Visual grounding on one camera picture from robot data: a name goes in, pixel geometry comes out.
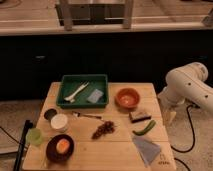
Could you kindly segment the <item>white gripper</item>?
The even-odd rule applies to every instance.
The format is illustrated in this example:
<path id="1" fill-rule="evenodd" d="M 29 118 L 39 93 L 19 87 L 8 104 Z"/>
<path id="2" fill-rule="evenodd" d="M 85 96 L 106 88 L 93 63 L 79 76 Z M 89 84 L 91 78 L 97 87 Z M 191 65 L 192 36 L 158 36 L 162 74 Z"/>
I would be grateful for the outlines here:
<path id="1" fill-rule="evenodd" d="M 159 103 L 160 103 L 161 112 L 164 115 L 167 115 L 165 125 L 168 126 L 172 123 L 172 121 L 174 120 L 176 116 L 175 106 L 162 98 L 159 99 Z"/>

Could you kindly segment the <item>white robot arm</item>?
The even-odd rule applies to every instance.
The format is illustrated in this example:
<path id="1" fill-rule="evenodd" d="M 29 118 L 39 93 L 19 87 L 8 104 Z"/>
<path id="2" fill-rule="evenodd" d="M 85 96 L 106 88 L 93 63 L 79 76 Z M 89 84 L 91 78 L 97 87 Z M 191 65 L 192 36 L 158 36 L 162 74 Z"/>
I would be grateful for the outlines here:
<path id="1" fill-rule="evenodd" d="M 176 116 L 175 108 L 186 99 L 213 114 L 213 88 L 205 84 L 207 78 L 207 67 L 200 62 L 193 62 L 167 73 L 166 86 L 157 95 L 164 125 L 171 124 Z"/>

